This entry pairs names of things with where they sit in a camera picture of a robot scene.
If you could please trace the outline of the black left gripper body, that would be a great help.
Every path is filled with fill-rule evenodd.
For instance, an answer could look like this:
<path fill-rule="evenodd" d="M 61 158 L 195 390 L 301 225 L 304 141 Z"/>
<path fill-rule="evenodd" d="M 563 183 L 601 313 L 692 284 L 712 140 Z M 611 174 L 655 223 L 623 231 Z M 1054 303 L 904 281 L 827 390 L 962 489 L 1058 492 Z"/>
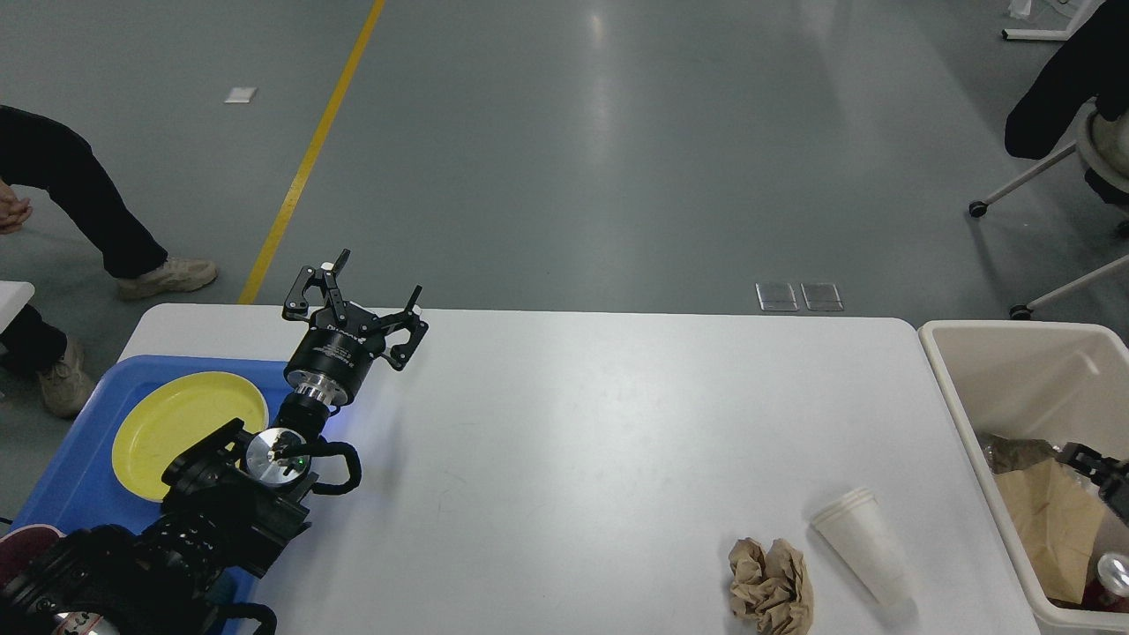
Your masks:
<path fill-rule="evenodd" d="M 379 320 L 355 304 L 345 304 L 342 314 L 331 306 L 316 310 L 285 367 L 288 385 L 295 392 L 313 388 L 313 394 L 329 407 L 355 402 L 371 363 L 385 350 Z"/>

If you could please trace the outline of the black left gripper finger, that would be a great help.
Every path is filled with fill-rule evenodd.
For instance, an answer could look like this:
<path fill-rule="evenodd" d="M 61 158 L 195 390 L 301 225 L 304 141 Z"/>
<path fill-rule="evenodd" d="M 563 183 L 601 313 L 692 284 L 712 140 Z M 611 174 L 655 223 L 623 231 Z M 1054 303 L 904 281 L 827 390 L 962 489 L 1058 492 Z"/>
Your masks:
<path fill-rule="evenodd" d="M 364 350 L 371 359 L 387 362 L 391 369 L 406 369 L 429 330 L 418 306 L 422 292 L 423 286 L 415 285 L 406 306 L 399 312 L 364 318 Z"/>
<path fill-rule="evenodd" d="M 282 303 L 283 320 L 304 323 L 347 323 L 348 308 L 338 277 L 342 273 L 349 256 L 351 250 L 343 249 L 329 264 L 318 268 L 303 266 Z M 321 294 L 318 306 L 307 298 L 312 289 Z"/>

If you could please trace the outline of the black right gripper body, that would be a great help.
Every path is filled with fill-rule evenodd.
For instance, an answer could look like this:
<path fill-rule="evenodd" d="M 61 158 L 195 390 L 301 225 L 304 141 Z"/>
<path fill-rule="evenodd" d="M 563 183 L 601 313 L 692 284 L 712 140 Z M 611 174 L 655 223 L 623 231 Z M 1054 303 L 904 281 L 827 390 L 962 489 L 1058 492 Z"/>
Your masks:
<path fill-rule="evenodd" d="M 1128 478 L 1126 478 L 1124 470 L 1100 475 L 1099 498 L 1113 511 L 1118 519 L 1128 521 Z"/>

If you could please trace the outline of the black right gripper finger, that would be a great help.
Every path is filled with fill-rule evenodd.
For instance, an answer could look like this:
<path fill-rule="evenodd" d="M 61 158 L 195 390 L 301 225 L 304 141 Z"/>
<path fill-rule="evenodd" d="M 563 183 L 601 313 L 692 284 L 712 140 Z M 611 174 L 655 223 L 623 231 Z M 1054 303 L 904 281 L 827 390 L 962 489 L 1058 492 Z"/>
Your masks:
<path fill-rule="evenodd" d="M 1067 443 L 1058 451 L 1057 462 L 1070 467 L 1075 473 L 1101 482 L 1108 473 L 1106 458 L 1101 452 L 1080 443 Z"/>

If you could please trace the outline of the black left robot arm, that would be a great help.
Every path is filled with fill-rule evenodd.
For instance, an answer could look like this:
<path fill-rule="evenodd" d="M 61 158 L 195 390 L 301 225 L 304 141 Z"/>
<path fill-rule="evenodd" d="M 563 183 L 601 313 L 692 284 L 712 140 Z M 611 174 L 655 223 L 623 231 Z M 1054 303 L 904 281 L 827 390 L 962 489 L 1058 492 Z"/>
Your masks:
<path fill-rule="evenodd" d="M 307 330 L 285 367 L 291 388 L 274 421 L 250 433 L 238 418 L 210 430 L 161 471 L 161 514 L 134 534 L 102 524 L 52 540 L 20 558 L 3 583 L 9 634 L 208 634 L 250 620 L 277 630 L 277 615 L 253 602 L 222 603 L 226 569 L 262 579 L 310 527 L 306 496 L 343 496 L 362 482 L 355 446 L 330 441 L 331 417 L 355 402 L 376 359 L 404 369 L 428 332 L 415 287 L 386 315 L 345 301 L 331 264 L 306 266 L 281 315 Z"/>

